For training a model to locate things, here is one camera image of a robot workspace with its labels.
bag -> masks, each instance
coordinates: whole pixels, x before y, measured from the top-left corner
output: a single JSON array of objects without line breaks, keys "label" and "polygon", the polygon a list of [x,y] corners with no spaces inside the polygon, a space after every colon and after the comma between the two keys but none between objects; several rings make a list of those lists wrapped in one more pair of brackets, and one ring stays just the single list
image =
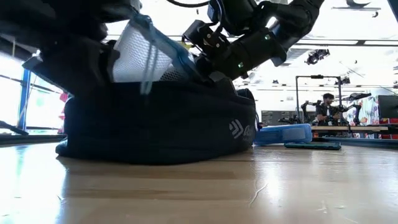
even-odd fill
[{"label": "bag", "polygon": [[65,105],[67,139],[56,148],[76,159],[170,165],[204,161],[249,149],[256,107],[246,96],[227,95],[185,82],[113,83]]}]

person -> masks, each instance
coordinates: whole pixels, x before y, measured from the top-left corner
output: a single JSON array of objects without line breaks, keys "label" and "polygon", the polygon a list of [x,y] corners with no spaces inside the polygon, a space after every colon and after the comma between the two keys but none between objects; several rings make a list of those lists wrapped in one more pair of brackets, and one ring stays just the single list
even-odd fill
[{"label": "person", "polygon": [[318,126],[337,126],[338,119],[340,118],[339,113],[333,114],[333,109],[331,104],[335,100],[335,96],[330,93],[325,93],[323,95],[323,103],[317,106],[317,120]]}]

wooden table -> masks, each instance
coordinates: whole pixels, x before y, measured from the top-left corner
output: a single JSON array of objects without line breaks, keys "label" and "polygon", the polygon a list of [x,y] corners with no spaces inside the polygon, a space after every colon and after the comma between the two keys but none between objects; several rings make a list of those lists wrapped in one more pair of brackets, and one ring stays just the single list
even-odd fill
[{"label": "wooden table", "polygon": [[257,148],[181,166],[0,148],[0,223],[397,223],[396,151]]},{"label": "wooden table", "polygon": [[[382,126],[351,126],[352,132],[360,133],[360,132],[380,132],[380,131],[388,131],[388,127]],[[349,127],[347,126],[312,126],[312,131],[349,131]]]}]

man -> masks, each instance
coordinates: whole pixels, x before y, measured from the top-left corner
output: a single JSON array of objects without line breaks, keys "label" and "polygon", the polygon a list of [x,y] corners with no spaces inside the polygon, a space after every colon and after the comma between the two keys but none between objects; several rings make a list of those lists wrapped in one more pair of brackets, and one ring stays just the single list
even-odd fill
[{"label": "man", "polygon": [[330,93],[325,93],[323,95],[323,103],[317,106],[317,120],[318,126],[337,126],[340,114],[333,114],[333,109],[331,104],[335,100],[335,96]]}]

blue container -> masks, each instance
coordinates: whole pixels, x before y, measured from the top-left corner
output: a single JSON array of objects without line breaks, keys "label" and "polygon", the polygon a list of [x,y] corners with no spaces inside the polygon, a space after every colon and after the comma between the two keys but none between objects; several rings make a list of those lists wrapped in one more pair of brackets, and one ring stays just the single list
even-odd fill
[{"label": "blue container", "polygon": [[292,124],[260,129],[260,131],[256,133],[254,144],[257,146],[263,146],[267,144],[290,142],[308,143],[311,141],[312,132],[309,124]]}]

